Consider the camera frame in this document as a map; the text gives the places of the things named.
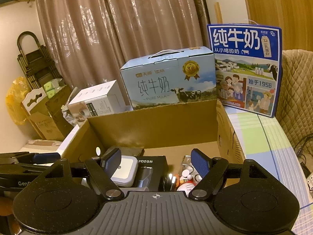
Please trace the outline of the person's left hand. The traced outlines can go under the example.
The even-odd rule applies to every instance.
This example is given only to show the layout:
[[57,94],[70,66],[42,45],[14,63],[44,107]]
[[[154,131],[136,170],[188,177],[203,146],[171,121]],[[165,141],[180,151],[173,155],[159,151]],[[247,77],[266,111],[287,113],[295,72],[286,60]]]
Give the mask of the person's left hand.
[[1,234],[18,234],[20,226],[13,215],[13,201],[1,196]]

